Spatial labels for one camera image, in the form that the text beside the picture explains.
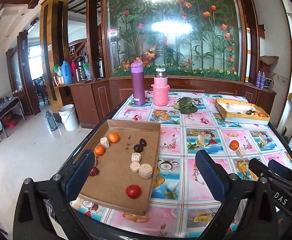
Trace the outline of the orange tangerine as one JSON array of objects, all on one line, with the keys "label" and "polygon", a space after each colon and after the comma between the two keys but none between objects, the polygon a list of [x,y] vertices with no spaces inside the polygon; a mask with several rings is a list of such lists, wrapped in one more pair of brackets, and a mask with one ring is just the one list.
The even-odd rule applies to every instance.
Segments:
[{"label": "orange tangerine", "polygon": [[237,140],[232,140],[229,144],[229,148],[232,151],[237,151],[237,149],[239,148],[239,142]]},{"label": "orange tangerine", "polygon": [[101,155],[104,155],[105,154],[105,147],[103,145],[97,145],[95,148],[94,148],[94,153],[98,156],[101,156]]},{"label": "orange tangerine", "polygon": [[119,134],[115,133],[115,132],[109,133],[108,138],[109,138],[109,141],[114,143],[114,144],[119,142],[119,140],[120,140]]}]

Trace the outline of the dried red date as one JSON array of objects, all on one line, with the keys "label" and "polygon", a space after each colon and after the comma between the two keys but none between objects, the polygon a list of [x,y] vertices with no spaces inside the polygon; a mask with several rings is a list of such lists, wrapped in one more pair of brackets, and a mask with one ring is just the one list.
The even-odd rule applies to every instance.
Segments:
[{"label": "dried red date", "polygon": [[97,167],[93,167],[92,170],[89,173],[89,176],[96,176],[99,173],[99,170]]}]

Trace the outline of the red cherry tomato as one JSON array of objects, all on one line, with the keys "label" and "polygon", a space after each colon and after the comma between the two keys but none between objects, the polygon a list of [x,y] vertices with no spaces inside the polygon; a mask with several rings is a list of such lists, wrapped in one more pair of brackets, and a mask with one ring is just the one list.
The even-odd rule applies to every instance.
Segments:
[{"label": "red cherry tomato", "polygon": [[141,195],[142,190],[138,185],[129,185],[126,188],[125,193],[129,198],[136,199]]}]

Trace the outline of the white sugarcane chunk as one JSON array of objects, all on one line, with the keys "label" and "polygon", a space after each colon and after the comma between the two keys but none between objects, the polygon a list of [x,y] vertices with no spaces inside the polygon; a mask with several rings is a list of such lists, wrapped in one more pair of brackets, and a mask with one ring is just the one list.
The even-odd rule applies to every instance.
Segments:
[{"label": "white sugarcane chunk", "polygon": [[107,139],[107,137],[102,137],[100,139],[100,144],[105,148],[105,149],[108,149],[110,147],[110,143]]},{"label": "white sugarcane chunk", "polygon": [[131,161],[132,162],[138,162],[138,163],[140,163],[141,162],[141,158],[142,158],[142,155],[140,153],[137,153],[137,152],[134,152],[131,155]]},{"label": "white sugarcane chunk", "polygon": [[142,164],[139,167],[138,175],[143,179],[150,179],[153,175],[153,168],[150,164]]},{"label": "white sugarcane chunk", "polygon": [[133,173],[138,173],[139,172],[139,169],[140,169],[140,163],[137,162],[137,161],[133,161],[131,164],[130,164],[130,171],[133,172]]},{"label": "white sugarcane chunk", "polygon": [[246,154],[246,151],[243,147],[239,147],[236,151],[238,157],[243,158]]}]

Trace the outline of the dark purple round fruit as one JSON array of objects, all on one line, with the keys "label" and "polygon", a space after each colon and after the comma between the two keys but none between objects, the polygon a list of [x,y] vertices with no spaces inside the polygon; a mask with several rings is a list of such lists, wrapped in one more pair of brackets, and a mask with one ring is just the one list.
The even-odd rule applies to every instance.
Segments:
[{"label": "dark purple round fruit", "polygon": [[143,149],[144,149],[144,147],[143,147],[143,145],[141,145],[141,144],[136,144],[136,145],[134,146],[134,151],[135,151],[136,153],[141,153],[141,152],[143,152]]},{"label": "dark purple round fruit", "polygon": [[141,138],[141,139],[139,140],[139,143],[140,143],[143,147],[145,147],[145,146],[147,145],[146,140],[143,139],[143,138]]}]

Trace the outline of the yellow cardboard box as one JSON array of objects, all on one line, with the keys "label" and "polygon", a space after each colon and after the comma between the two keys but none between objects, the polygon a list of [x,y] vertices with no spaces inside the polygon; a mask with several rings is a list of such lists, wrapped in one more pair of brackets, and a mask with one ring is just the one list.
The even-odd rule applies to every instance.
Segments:
[{"label": "yellow cardboard box", "polygon": [[226,122],[267,125],[270,121],[269,114],[252,103],[233,99],[216,99],[215,106]]}]

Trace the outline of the brown cardboard tray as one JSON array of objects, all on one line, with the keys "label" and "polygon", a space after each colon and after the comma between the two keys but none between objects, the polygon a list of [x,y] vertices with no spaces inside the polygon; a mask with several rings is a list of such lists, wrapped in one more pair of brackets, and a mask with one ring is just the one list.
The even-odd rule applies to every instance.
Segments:
[{"label": "brown cardboard tray", "polygon": [[[157,122],[135,122],[129,120],[106,120],[84,147],[94,150],[102,137],[115,132],[120,136],[117,143],[111,143],[105,154],[94,156],[99,173],[89,176],[82,187],[79,198],[114,210],[144,215],[149,205],[155,177],[143,179],[130,171],[134,146],[141,138],[147,145],[141,153],[141,164],[157,167],[160,124]],[[125,193],[129,185],[138,185],[142,193],[132,199]]]}]

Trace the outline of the grey water jug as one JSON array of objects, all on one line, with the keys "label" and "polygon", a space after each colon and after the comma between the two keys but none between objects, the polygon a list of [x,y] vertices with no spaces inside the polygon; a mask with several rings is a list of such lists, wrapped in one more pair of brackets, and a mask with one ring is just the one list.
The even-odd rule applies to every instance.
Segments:
[{"label": "grey water jug", "polygon": [[46,111],[45,114],[49,129],[53,132],[58,129],[57,123],[55,122],[54,116],[50,111]]}]

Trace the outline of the purple spray cans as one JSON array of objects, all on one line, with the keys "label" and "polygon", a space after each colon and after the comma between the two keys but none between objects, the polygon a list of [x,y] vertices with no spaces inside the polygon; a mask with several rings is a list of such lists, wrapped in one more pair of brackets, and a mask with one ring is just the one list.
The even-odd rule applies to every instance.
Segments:
[{"label": "purple spray cans", "polygon": [[256,87],[263,89],[265,83],[265,73],[258,71],[256,76]]}]

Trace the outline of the floral pink tablecloth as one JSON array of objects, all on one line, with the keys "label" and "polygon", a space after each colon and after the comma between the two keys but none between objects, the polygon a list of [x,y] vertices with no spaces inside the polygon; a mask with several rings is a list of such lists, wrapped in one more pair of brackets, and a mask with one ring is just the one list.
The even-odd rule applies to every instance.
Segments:
[{"label": "floral pink tablecloth", "polygon": [[92,221],[142,237],[198,237],[219,207],[209,184],[212,167],[207,157],[242,180],[257,180],[249,169],[256,158],[275,160],[292,168],[292,157],[267,125],[226,122],[215,107],[216,94],[188,93],[197,112],[184,115],[177,109],[182,92],[170,92],[164,107],[153,104],[147,91],[146,103],[136,106],[128,98],[115,111],[114,119],[160,124],[156,179],[149,207],[143,216],[116,211],[78,197],[71,207]]}]

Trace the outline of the white plastic bucket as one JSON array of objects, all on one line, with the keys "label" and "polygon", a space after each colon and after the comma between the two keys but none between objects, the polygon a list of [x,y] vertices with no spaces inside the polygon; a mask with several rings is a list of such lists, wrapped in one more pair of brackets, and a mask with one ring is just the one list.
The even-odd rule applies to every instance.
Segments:
[{"label": "white plastic bucket", "polygon": [[64,124],[67,131],[74,131],[79,126],[79,121],[75,112],[74,104],[69,104],[61,107],[59,110],[61,122]]}]

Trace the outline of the green leafy vegetable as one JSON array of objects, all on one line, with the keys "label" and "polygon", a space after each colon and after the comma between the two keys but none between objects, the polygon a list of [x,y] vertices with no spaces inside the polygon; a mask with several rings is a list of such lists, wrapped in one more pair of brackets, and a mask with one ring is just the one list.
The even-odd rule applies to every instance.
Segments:
[{"label": "green leafy vegetable", "polygon": [[198,111],[197,107],[194,105],[192,98],[182,97],[175,104],[174,108],[179,110],[181,114],[192,114]]}]

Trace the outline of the pink knit-sleeve bottle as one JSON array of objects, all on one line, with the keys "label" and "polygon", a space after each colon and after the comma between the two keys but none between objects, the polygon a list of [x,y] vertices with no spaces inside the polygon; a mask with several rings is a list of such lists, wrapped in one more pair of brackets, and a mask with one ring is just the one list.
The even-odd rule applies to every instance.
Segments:
[{"label": "pink knit-sleeve bottle", "polygon": [[165,68],[156,68],[153,78],[153,103],[157,106],[166,106],[169,100],[168,77]]}]

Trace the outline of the blue thermos jug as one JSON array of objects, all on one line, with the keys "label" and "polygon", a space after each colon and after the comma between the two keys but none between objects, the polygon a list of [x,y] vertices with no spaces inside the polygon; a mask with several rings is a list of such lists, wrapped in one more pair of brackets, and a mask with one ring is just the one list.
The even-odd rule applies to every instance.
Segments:
[{"label": "blue thermos jug", "polygon": [[62,72],[64,84],[65,85],[71,84],[73,82],[72,73],[71,73],[71,66],[67,61],[63,61],[62,65],[61,65],[61,72]]}]

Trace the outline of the steel thermos flask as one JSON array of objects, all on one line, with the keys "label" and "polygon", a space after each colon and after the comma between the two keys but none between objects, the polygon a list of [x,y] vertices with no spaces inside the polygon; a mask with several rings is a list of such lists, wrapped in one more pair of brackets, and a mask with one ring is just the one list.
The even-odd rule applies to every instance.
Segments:
[{"label": "steel thermos flask", "polygon": [[105,69],[104,69],[104,60],[102,57],[98,58],[98,67],[99,67],[99,77],[105,78]]}]

